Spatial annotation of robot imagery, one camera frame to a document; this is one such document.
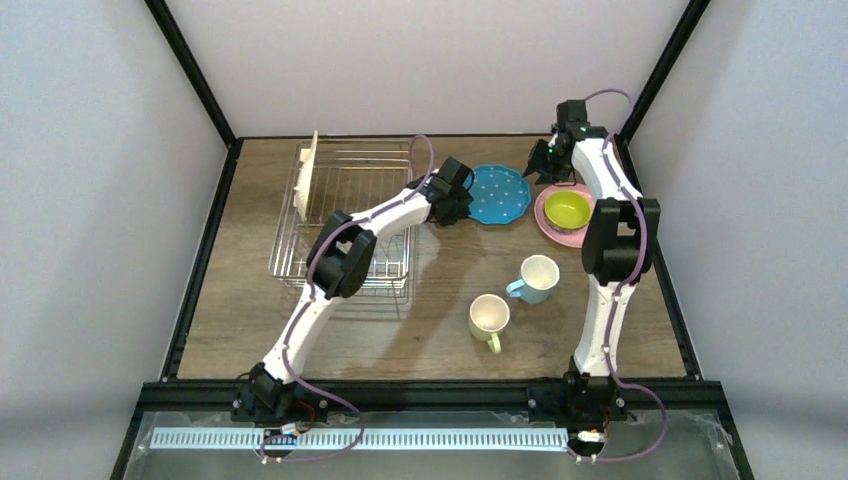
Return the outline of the lime green bowl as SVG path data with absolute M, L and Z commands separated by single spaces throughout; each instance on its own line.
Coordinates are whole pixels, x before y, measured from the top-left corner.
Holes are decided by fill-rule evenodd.
M 556 191 L 543 203 L 547 223 L 561 231 L 576 231 L 588 225 L 592 216 L 589 201 L 579 192 Z

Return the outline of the teal polka dot plate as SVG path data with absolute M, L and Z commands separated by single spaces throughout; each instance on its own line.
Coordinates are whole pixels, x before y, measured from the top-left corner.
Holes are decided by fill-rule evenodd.
M 483 225 L 507 225 L 525 214 L 531 189 L 521 174 L 501 164 L 474 167 L 463 186 L 472 196 L 469 217 Z

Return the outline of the pink round plate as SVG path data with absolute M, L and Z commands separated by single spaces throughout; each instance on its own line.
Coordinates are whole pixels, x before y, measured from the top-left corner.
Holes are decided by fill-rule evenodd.
M 555 243 L 569 248 L 581 249 L 586 236 L 586 232 L 588 230 L 588 224 L 576 230 L 562 230 L 551 225 L 545 215 L 545 201 L 552 194 L 559 191 L 577 192 L 588 202 L 590 207 L 589 214 L 592 214 L 592 208 L 594 207 L 594 199 L 590 194 L 589 188 L 586 185 L 550 185 L 541 191 L 541 193 L 537 196 L 536 200 L 533 203 L 533 213 L 536 224 L 540 228 L 542 233 Z

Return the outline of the light blue mug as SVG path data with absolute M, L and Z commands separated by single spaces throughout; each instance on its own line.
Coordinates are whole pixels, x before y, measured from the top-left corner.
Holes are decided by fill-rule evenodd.
M 520 266 L 519 277 L 508 284 L 505 293 L 528 304 L 544 302 L 560 280 L 557 263 L 545 255 L 525 258 Z

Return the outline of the bamboo pattern square plate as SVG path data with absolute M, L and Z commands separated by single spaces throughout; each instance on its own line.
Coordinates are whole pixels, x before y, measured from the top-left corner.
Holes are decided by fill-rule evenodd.
M 293 187 L 292 204 L 302 222 L 306 222 L 308 219 L 310 187 L 312 184 L 318 140 L 319 132 L 315 130 L 308 147 L 301 148 L 298 154 L 298 172 L 296 183 Z

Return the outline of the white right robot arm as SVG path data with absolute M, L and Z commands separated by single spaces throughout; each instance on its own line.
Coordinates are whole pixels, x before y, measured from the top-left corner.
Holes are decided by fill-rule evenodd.
M 594 205 L 581 261 L 589 300 L 572 363 L 582 382 L 601 379 L 633 390 L 635 384 L 618 375 L 617 347 L 630 298 L 652 265 L 661 210 L 628 179 L 613 139 L 612 132 L 590 123 L 586 100 L 566 100 L 556 107 L 550 139 L 534 145 L 524 173 L 541 185 L 577 175 L 588 188 Z

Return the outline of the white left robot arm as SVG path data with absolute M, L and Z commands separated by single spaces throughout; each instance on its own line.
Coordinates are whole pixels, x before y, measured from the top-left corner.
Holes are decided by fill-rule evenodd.
M 378 243 L 405 230 L 435 223 L 451 226 L 470 215 L 472 169 L 449 157 L 390 199 L 361 212 L 333 212 L 307 256 L 305 284 L 271 350 L 249 374 L 249 392 L 270 410 L 292 402 L 305 360 L 338 306 L 368 276 Z

